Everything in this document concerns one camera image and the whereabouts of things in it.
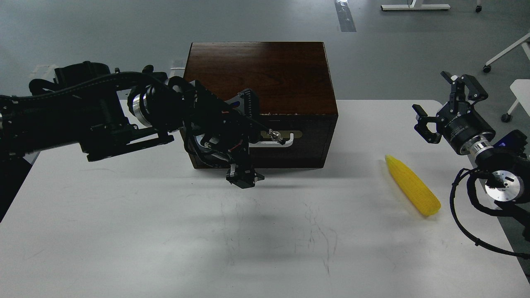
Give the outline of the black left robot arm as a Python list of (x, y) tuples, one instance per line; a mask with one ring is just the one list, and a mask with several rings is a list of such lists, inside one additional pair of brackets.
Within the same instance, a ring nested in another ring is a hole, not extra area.
[(25, 155), (79, 144), (88, 161), (99, 161), (174, 140), (182, 131), (184, 149), (213, 168), (229, 170), (239, 188), (255, 186), (249, 145), (272, 130), (247, 105), (259, 105), (246, 89), (223, 101), (200, 81), (154, 72), (111, 73), (106, 64), (82, 62), (55, 69), (55, 79), (33, 79), (30, 96), (1, 96), (1, 217), (25, 175)]

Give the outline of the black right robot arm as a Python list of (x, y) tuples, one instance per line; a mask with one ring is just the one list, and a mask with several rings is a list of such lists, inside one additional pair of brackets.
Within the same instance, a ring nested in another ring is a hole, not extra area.
[(475, 110), (475, 104), (488, 98), (488, 93), (472, 75), (454, 76), (442, 71), (450, 84), (448, 102), (434, 116), (413, 104), (417, 124), (414, 129), (428, 143), (444, 138), (458, 155), (469, 155), (476, 167), (461, 169), (452, 184), (449, 207), (457, 226), (476, 246), (507, 256), (529, 259), (528, 253), (511, 252), (480, 240), (464, 228), (455, 210), (456, 189), (467, 178), (466, 189), (471, 205), (495, 217), (511, 217), (523, 226), (523, 238), (529, 240), (529, 212), (520, 207), (529, 202), (530, 168), (525, 154), (527, 136), (513, 130), (495, 144), (496, 134)]

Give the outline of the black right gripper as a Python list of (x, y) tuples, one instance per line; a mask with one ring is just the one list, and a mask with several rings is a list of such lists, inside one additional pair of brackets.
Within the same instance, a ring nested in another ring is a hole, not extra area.
[[(443, 137), (456, 154), (467, 155), (469, 150), (465, 143), (472, 138), (481, 135), (487, 141), (492, 141), (496, 135), (492, 126), (476, 112), (475, 108), (465, 103), (468, 100), (473, 102), (486, 100), (488, 93), (472, 75), (455, 76), (442, 71), (441, 76), (452, 85), (448, 103), (437, 112), (437, 116), (429, 116), (422, 106), (413, 104), (412, 109), (417, 114), (414, 129), (430, 144), (438, 144)], [(453, 114), (451, 109), (457, 109), (457, 112)], [(437, 124), (436, 132), (428, 128), (429, 123)]]

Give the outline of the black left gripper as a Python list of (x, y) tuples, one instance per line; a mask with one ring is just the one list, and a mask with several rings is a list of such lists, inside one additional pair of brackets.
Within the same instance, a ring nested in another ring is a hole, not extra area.
[(182, 85), (182, 138), (195, 168), (229, 168), (241, 189), (265, 179), (253, 168), (250, 144), (261, 139), (259, 97), (249, 88), (224, 101), (199, 81)]

